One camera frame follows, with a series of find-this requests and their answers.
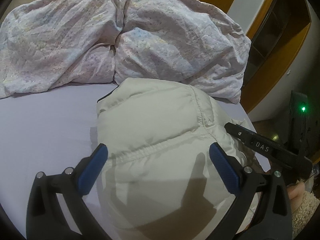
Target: white wall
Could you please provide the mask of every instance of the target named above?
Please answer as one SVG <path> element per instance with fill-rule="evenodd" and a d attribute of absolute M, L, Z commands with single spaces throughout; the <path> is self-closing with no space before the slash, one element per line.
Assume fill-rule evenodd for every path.
<path fill-rule="evenodd" d="M 311 15 L 311 27 L 308 35 L 287 72 L 265 96 L 265 98 L 248 114 L 252 122 L 273 118 L 281 109 L 289 104 L 291 90 L 297 89 L 318 64 L 320 48 L 320 21 L 308 3 Z"/>
<path fill-rule="evenodd" d="M 247 33 L 263 2 L 264 0 L 234 0 L 227 14 Z"/>

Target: wooden shelf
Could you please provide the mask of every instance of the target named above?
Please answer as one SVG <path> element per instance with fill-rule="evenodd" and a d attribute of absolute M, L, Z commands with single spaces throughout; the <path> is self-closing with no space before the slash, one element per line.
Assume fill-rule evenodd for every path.
<path fill-rule="evenodd" d="M 285 74 L 308 34 L 311 17 L 307 1 L 287 1 L 291 11 L 289 23 L 267 60 L 242 88 L 240 102 L 247 113 L 257 106 Z"/>
<path fill-rule="evenodd" d="M 250 29 L 247 32 L 247 36 L 249 39 L 252 39 L 253 36 L 256 34 L 258 31 L 260 25 L 262 24 L 262 21 L 264 17 L 267 15 L 269 7 L 271 5 L 273 0 L 264 0 L 257 16 L 255 17 Z"/>

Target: white puffer jacket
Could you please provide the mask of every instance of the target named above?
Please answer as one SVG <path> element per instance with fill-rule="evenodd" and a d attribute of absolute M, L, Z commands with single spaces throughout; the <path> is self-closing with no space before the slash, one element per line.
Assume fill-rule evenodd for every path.
<path fill-rule="evenodd" d="M 98 102 L 98 142 L 108 147 L 101 206 L 122 240 L 205 240 L 234 200 L 209 159 L 212 143 L 246 165 L 251 150 L 224 129 L 216 100 L 181 83 L 126 79 Z M 257 206 L 255 196 L 251 210 Z M 248 211 L 239 230 L 253 216 Z"/>

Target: metal screw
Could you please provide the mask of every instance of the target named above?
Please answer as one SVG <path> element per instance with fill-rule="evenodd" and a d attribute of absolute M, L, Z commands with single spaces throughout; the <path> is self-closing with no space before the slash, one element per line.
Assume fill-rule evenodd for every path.
<path fill-rule="evenodd" d="M 277 178 L 280 178 L 281 177 L 281 172 L 280 171 L 275 171 L 273 173 Z"/>
<path fill-rule="evenodd" d="M 40 172 L 37 173 L 36 177 L 37 177 L 38 179 L 41 179 L 42 176 L 43 176 L 43 174 L 44 174 L 44 173 L 43 173 L 42 171 L 40 171 Z"/>
<path fill-rule="evenodd" d="M 251 172 L 252 172 L 252 168 L 249 167 L 249 166 L 245 166 L 245 167 L 244 167 L 244 172 L 245 172 L 245 173 L 251 173 Z"/>
<path fill-rule="evenodd" d="M 64 173 L 65 174 L 71 174 L 73 172 L 73 168 L 71 168 L 71 167 L 69 167 L 69 168 L 66 168 L 65 170 L 64 170 Z"/>

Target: blue gripper pad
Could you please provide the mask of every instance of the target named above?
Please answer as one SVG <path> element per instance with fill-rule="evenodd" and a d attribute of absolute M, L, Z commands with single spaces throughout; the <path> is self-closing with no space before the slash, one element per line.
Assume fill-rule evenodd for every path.
<path fill-rule="evenodd" d="M 210 145 L 209 156 L 228 192 L 238 196 L 240 193 L 240 178 L 229 163 L 227 154 L 218 143 Z"/>
<path fill-rule="evenodd" d="M 86 165 L 77 181 L 77 190 L 82 196 L 89 194 L 99 176 L 103 165 L 108 159 L 108 148 L 104 144 L 100 144 L 89 158 L 91 158 L 91 160 Z"/>

